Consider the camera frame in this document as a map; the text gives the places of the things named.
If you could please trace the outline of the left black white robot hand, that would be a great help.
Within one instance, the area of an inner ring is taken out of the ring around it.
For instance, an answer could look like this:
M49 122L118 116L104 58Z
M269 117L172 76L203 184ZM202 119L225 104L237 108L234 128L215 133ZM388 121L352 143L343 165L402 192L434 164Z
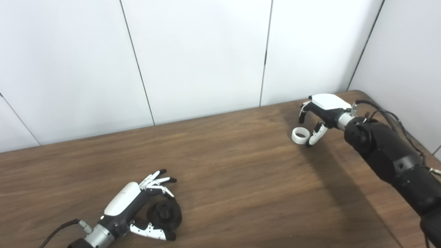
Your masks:
M105 248L129 233L174 241L182 212L174 194L166 187L167 183L177 180L164 177L166 172L166 169L158 170L139 183L125 185L104 209L86 238L88 243L95 248Z

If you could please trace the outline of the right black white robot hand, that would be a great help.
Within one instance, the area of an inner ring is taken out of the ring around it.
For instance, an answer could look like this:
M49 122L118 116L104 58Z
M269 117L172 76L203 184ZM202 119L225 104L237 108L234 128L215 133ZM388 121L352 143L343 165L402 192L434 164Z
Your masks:
M334 94L315 94L308 99L309 101L304 102L300 107L299 123L305 122L308 112L318 116L320 121L306 142L307 147L315 145L328 129L345 131L347 124L354 119L351 105Z

